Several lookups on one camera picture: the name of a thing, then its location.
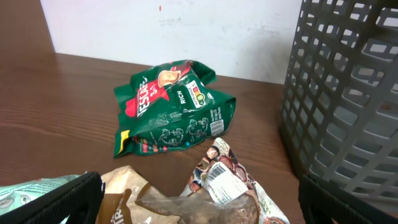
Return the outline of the brown patterned snack bag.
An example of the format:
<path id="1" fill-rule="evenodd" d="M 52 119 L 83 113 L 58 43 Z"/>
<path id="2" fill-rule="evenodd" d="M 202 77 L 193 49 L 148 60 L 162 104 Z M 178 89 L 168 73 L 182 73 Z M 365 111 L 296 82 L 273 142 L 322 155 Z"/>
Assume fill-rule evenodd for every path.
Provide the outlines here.
<path id="1" fill-rule="evenodd" d="M 166 197 L 131 166 L 102 175 L 96 223 L 288 224 L 282 210 L 216 138 L 178 197 Z"/>

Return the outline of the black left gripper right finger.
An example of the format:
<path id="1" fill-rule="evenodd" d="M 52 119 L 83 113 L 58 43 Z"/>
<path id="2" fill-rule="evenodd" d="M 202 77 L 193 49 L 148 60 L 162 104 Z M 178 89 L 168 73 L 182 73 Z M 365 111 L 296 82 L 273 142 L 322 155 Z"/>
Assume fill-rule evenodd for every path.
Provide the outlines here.
<path id="1" fill-rule="evenodd" d="M 392 215 L 313 174 L 301 176 L 298 201 L 306 224 L 397 224 Z"/>

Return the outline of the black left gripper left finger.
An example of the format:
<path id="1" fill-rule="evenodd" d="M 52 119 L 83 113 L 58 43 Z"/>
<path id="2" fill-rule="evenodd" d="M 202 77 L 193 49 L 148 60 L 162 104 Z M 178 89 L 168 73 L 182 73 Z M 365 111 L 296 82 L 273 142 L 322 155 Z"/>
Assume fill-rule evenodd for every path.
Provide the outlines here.
<path id="1" fill-rule="evenodd" d="M 46 223 L 94 223 L 104 198 L 104 183 L 97 172 L 86 172 L 59 188 L 15 211 L 26 212 L 18 220 L 33 215 Z"/>

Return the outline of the pale green plastic pouch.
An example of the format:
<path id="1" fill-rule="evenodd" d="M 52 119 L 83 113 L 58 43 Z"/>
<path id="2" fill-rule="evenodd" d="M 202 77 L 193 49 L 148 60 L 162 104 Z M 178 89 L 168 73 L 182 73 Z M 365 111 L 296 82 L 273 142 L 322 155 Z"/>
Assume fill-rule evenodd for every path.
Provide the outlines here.
<path id="1" fill-rule="evenodd" d="M 25 220 L 18 220 L 26 212 L 19 211 L 16 214 L 15 211 L 79 176 L 78 174 L 64 175 L 1 186 L 1 223 L 46 223 L 47 218 L 43 218 L 42 215 L 33 215 Z"/>

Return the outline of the green Nescafe coffee bag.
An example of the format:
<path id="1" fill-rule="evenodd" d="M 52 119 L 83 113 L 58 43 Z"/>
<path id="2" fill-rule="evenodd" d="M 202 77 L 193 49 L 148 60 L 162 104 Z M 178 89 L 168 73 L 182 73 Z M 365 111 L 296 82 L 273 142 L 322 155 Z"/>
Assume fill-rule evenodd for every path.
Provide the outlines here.
<path id="1" fill-rule="evenodd" d="M 114 94 L 121 112 L 114 157 L 181 151 L 223 134 L 236 98 L 207 88 L 215 71 L 201 62 L 163 63 L 133 75 Z"/>

